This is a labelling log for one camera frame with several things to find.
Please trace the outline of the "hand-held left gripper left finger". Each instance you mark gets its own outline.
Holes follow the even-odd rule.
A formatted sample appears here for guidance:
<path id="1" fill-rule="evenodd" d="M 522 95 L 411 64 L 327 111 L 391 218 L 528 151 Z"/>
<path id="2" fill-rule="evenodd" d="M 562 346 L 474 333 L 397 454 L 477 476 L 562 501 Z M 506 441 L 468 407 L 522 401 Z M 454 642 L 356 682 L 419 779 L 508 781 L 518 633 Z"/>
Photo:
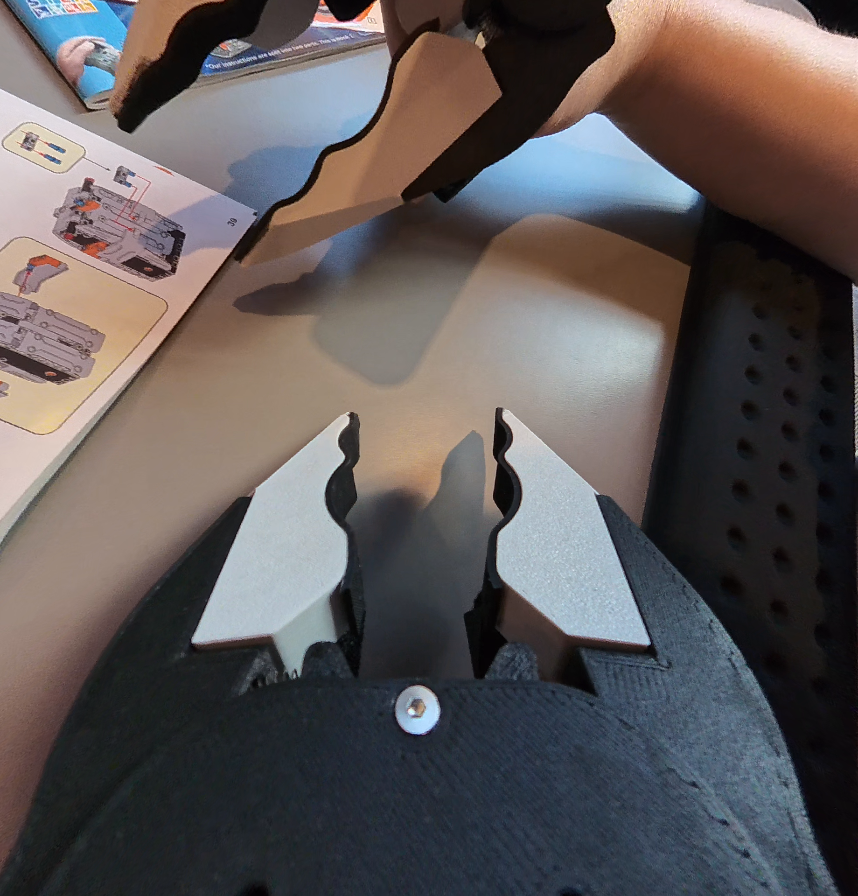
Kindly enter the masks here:
<path id="1" fill-rule="evenodd" d="M 363 632 L 354 535 L 356 413 L 339 416 L 253 492 L 192 645 L 274 644 L 299 677 L 312 644 Z"/>

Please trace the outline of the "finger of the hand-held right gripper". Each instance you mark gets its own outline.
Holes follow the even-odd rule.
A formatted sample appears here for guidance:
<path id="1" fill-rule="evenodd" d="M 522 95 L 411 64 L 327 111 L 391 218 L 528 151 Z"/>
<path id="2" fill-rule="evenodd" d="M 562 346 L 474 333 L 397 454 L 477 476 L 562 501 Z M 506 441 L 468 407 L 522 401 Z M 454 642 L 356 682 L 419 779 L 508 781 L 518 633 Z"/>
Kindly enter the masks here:
<path id="1" fill-rule="evenodd" d="M 237 259 L 266 263 L 400 206 L 412 182 L 501 96 L 474 43 L 414 34 L 393 59 L 367 126 L 322 151 L 299 192 L 239 244 Z"/>
<path id="2" fill-rule="evenodd" d="M 273 49 L 311 25 L 318 1 L 140 1 L 124 41 L 110 109 L 131 133 L 193 84 L 227 39 Z"/>

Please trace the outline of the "person's right forearm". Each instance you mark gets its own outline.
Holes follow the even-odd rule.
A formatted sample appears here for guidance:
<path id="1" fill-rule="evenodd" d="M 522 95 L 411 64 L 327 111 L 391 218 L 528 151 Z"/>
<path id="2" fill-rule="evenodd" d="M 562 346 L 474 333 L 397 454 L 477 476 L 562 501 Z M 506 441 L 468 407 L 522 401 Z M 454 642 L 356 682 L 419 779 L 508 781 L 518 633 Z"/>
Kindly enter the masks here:
<path id="1" fill-rule="evenodd" d="M 538 136 L 607 116 L 727 212 L 858 286 L 858 38 L 748 2 L 612 2 L 614 46 Z"/>

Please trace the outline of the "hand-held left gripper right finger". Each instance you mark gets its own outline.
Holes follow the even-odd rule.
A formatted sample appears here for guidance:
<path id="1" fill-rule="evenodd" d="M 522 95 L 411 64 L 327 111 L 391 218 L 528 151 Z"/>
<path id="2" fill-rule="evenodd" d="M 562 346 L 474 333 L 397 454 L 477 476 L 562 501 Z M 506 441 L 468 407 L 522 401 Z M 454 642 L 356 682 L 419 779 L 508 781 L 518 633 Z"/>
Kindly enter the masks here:
<path id="1" fill-rule="evenodd" d="M 483 586 L 466 613 L 474 675 L 504 643 L 535 652 L 542 679 L 569 679 L 577 647 L 646 652 L 647 628 L 594 489 L 510 411 L 495 412 Z"/>

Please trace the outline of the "instruction booklet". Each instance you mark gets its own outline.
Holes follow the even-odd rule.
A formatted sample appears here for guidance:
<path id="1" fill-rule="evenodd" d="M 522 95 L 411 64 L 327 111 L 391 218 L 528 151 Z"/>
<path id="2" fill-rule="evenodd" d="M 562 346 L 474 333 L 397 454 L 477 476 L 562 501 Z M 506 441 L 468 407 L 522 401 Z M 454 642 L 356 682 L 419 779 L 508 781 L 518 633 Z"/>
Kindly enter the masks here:
<path id="1" fill-rule="evenodd" d="M 0 89 L 0 543 L 255 218 Z"/>

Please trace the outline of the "blue closed booklet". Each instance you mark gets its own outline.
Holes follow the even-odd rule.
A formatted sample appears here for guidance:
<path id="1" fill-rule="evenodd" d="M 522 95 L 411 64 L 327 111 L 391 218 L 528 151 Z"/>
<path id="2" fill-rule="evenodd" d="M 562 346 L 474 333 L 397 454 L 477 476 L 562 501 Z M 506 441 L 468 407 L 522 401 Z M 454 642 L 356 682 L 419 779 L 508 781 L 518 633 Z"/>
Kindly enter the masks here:
<path id="1" fill-rule="evenodd" d="M 56 65 L 88 109 L 107 106 L 135 1 L 8 1 L 42 51 Z M 319 2 L 309 28 L 279 46 L 251 38 L 228 39 L 203 62 L 199 84 L 219 84 L 385 41 L 379 3 L 352 21 L 339 21 Z"/>

